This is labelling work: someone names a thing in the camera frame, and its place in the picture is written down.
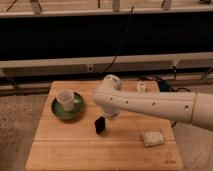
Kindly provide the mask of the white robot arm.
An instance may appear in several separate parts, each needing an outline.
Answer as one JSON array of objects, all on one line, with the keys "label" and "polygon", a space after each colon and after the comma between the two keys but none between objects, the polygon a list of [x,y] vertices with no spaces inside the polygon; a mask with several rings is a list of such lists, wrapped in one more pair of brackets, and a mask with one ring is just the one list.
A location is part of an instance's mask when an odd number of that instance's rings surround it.
[{"label": "white robot arm", "polygon": [[213,131],[213,94],[196,92],[130,92],[121,80],[107,75],[93,92],[94,102],[108,116],[126,110],[174,120]]}]

